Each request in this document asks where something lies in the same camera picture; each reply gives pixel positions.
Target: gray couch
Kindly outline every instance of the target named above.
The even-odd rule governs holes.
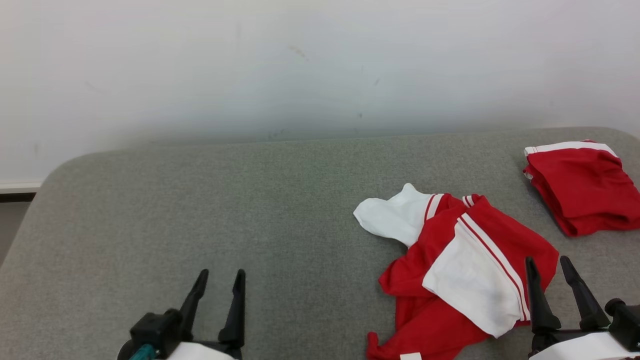
[[[640,141],[603,128],[155,147],[55,170],[0,268],[0,359],[115,358],[147,311],[178,307],[211,270],[194,333],[215,339],[238,268],[247,273],[245,359],[363,359],[394,333],[378,276],[405,251],[352,215],[409,182],[484,194],[571,257],[594,295],[640,302],[640,233],[566,238],[521,170],[523,148],[585,138],[640,181]],[[579,314],[561,271],[547,290],[565,327]],[[526,359],[526,327],[458,359]]]

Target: clothing pile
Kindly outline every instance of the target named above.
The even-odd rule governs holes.
[[[527,147],[524,174],[568,236],[640,228],[640,193],[617,155],[591,140]],[[396,297],[396,333],[372,360],[451,360],[465,346],[529,324],[525,258],[545,290],[558,251],[495,209],[486,197],[425,194],[411,184],[389,200],[367,199],[354,211],[372,234],[408,247],[380,276]]]
[[[528,323],[527,256],[543,288],[556,273],[558,251],[484,196],[423,194],[406,184],[353,214],[370,233],[409,247],[379,279],[396,297],[396,334],[379,346],[369,333],[369,359],[451,360],[469,344]]]

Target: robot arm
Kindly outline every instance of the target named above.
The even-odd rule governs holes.
[[[234,298],[218,341],[195,341],[191,330],[198,301],[207,286],[208,270],[202,270],[180,310],[164,314],[147,313],[131,330],[117,360],[242,360],[244,346],[244,287],[246,275],[238,270]]]
[[[568,257],[560,257],[564,278],[573,290],[580,312],[580,329],[560,330],[560,320],[551,312],[540,287],[540,275],[532,258],[526,260],[527,290],[531,310],[531,360],[619,360],[640,359],[640,306],[627,306],[620,299],[598,304]]]

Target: teal cable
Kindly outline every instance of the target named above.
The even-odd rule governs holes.
[[[149,344],[142,345],[129,360],[154,360],[156,358],[156,350]]]

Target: floor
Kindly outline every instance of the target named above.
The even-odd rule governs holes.
[[[30,204],[30,202],[0,202],[0,266]]]

